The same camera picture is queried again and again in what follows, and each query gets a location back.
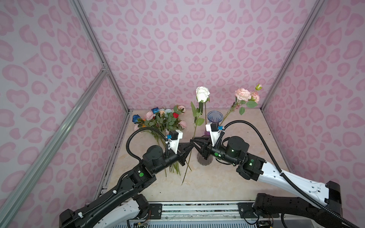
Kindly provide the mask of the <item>white rose stem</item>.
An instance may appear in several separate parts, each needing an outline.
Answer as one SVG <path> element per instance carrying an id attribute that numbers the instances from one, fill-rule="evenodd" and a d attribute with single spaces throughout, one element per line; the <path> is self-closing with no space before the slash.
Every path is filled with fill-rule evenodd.
<path id="1" fill-rule="evenodd" d="M 206 103 L 210 101 L 210 91 L 207 87 L 199 86 L 196 89 L 196 100 L 198 102 L 197 107 L 191 102 L 191 108 L 194 117 L 194 133 L 195 137 L 196 129 L 198 126 L 207 123 Z"/>

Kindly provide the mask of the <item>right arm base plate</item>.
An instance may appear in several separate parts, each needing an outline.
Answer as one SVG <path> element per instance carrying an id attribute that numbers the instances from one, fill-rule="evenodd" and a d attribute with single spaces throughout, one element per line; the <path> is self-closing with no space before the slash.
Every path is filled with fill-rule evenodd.
<path id="1" fill-rule="evenodd" d="M 257 215 L 254 213 L 253 210 L 253 202 L 239 202 L 237 204 L 238 211 L 240 214 L 240 218 L 246 218 L 246 219 L 257 219 Z"/>

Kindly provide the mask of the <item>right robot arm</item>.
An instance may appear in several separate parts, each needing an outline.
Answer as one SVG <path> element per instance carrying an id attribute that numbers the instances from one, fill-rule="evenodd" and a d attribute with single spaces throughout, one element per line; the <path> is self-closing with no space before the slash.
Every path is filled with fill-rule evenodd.
<path id="1" fill-rule="evenodd" d="M 286 214 L 309 218 L 325 228 L 341 228 L 342 203 L 340 186 L 332 181 L 316 182 L 280 171 L 265 159 L 248 153 L 249 145 L 240 137 L 226 138 L 227 145 L 219 148 L 209 137 L 190 140 L 200 155 L 209 155 L 236 167 L 236 172 L 246 180 L 271 184 L 292 193 L 293 197 L 276 197 L 259 193 L 252 205 L 257 215 Z"/>

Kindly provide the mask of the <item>red rose stem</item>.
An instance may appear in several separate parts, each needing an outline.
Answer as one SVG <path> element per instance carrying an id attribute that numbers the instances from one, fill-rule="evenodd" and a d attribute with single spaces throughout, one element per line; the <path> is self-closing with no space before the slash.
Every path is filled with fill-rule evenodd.
<path id="1" fill-rule="evenodd" d="M 184 130 L 185 128 L 187 128 L 187 123 L 181 119 L 181 115 L 183 115 L 186 111 L 185 106 L 183 105 L 176 105 L 173 108 L 173 112 L 172 112 L 172 128 L 174 130 Z"/>

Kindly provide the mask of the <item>diagonal aluminium frame bar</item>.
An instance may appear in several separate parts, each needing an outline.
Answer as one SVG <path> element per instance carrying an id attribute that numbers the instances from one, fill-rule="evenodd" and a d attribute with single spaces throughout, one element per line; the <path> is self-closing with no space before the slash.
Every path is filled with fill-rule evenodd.
<path id="1" fill-rule="evenodd" d="M 33 188 L 43 175 L 44 171 L 50 164 L 51 160 L 61 148 L 63 142 L 71 132 L 72 128 L 81 117 L 85 108 L 93 98 L 94 94 L 98 90 L 99 86 L 105 80 L 107 76 L 107 70 L 101 70 L 97 77 L 93 80 L 73 109 L 65 118 L 59 129 L 55 132 L 53 137 L 49 140 L 48 144 L 44 147 L 38 158 L 28 169 L 24 177 L 21 179 L 17 187 L 10 194 L 9 198 L 5 201 L 1 208 L 1 227 L 8 227 L 23 203 L 27 199 L 28 195 L 32 192 Z"/>

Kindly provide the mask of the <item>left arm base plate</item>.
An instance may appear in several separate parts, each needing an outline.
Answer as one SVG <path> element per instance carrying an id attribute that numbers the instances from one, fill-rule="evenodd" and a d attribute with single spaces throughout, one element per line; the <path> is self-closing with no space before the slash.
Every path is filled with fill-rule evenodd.
<path id="1" fill-rule="evenodd" d="M 146 212 L 143 213 L 142 219 L 144 220 L 157 220 L 161 219 L 163 211 L 163 205 L 160 203 L 152 203 L 146 209 Z"/>

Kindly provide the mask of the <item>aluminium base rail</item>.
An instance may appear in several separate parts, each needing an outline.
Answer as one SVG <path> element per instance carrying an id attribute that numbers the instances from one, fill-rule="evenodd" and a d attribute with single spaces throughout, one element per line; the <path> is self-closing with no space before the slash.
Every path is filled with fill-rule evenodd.
<path id="1" fill-rule="evenodd" d="M 318 228 L 312 220 L 294 215 L 240 218 L 237 204 L 252 201 L 150 202 L 163 205 L 157 220 L 133 218 L 111 228 Z"/>

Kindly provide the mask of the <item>blue purple glass vase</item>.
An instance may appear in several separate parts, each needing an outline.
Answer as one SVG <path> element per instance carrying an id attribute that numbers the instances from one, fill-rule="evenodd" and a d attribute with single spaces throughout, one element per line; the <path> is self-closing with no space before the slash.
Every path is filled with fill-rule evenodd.
<path id="1" fill-rule="evenodd" d="M 210 111 L 207 114 L 207 123 L 220 123 L 223 120 L 223 114 L 219 111 Z"/>

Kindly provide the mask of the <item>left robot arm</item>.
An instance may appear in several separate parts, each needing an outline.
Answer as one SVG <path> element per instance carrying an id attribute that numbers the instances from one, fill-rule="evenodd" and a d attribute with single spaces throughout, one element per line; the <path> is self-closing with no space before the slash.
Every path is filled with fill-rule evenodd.
<path id="1" fill-rule="evenodd" d="M 148 148 L 142 160 L 125 172 L 115 187 L 90 204 L 75 211 L 63 211 L 59 219 L 61 228 L 110 228 L 129 219 L 143 219 L 150 215 L 149 203 L 141 192 L 156 181 L 156 175 L 175 162 L 184 165 L 193 149 L 184 142 L 173 150 L 164 151 L 160 146 Z"/>

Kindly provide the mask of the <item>maroon grey glass vase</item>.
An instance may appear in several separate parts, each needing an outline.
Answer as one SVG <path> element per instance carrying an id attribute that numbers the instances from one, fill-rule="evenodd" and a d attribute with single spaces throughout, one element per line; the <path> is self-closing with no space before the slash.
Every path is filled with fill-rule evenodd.
<path id="1" fill-rule="evenodd" d="M 205 159 L 200 153 L 197 154 L 197 161 L 200 165 L 208 166 L 212 163 L 213 157 L 209 155 L 207 159 Z"/>

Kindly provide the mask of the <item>pink rose stem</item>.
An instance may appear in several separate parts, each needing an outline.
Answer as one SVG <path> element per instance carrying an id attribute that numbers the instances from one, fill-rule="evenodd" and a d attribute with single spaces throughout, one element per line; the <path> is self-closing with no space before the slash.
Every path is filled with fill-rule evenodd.
<path id="1" fill-rule="evenodd" d="M 223 120 L 220 122 L 222 125 L 230 114 L 238 110 L 242 116 L 247 108 L 256 108 L 260 101 L 259 91 L 263 89 L 262 84 L 257 84 L 253 91 L 249 91 L 245 88 L 239 88 L 234 92 L 235 100 L 230 109 L 223 116 Z"/>

